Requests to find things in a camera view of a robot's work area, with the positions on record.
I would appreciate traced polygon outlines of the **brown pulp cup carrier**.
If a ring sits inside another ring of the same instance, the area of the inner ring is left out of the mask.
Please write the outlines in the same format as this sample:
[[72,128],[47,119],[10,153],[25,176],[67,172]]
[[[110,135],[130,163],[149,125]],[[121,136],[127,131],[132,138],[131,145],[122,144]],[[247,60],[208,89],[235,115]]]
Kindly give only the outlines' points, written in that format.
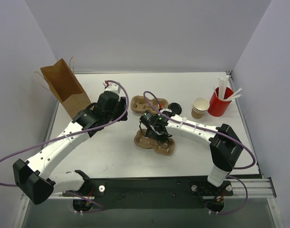
[[[166,99],[158,98],[158,101],[162,108],[168,108],[168,101]],[[132,111],[139,114],[143,114],[145,111],[157,114],[157,112],[146,102],[145,98],[140,95],[136,95],[131,99],[130,107]]]
[[165,143],[161,143],[154,139],[145,137],[146,131],[146,129],[140,129],[137,131],[133,140],[135,145],[143,149],[153,149],[156,153],[161,155],[172,155],[176,145],[175,141],[172,138],[169,138]]

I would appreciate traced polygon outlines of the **brown paper bag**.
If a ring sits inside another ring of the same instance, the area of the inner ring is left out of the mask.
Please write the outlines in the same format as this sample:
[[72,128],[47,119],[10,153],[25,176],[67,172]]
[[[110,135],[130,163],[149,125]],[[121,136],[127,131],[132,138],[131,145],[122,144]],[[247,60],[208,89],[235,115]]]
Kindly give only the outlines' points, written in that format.
[[84,110],[91,101],[74,75],[72,69],[60,59],[52,66],[42,67],[40,75],[47,83],[46,90],[52,92],[68,115],[73,119],[80,111]]

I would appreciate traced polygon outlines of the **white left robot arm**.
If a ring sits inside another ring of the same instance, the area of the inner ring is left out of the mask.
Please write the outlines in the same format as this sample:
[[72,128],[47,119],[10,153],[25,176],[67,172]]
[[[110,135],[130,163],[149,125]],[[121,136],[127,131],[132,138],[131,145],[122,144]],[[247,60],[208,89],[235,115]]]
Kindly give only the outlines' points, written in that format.
[[76,147],[118,121],[126,121],[129,106],[128,95],[120,83],[107,80],[104,92],[96,103],[91,103],[72,119],[61,134],[48,142],[37,154],[13,164],[16,185],[35,204],[41,204],[50,195],[63,191],[75,191],[86,195],[90,191],[89,177],[82,171],[66,171],[53,175],[53,170]]

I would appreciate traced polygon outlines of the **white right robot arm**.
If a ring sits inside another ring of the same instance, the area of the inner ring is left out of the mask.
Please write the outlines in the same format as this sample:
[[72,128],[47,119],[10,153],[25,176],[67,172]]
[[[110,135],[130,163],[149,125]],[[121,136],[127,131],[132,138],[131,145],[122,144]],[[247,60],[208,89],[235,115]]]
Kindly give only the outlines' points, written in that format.
[[207,181],[215,187],[220,187],[234,169],[243,150],[237,143],[240,140],[231,126],[203,125],[180,117],[169,109],[161,111],[162,115],[146,111],[140,117],[140,123],[147,129],[145,137],[166,143],[171,136],[180,136],[207,146],[213,162]]

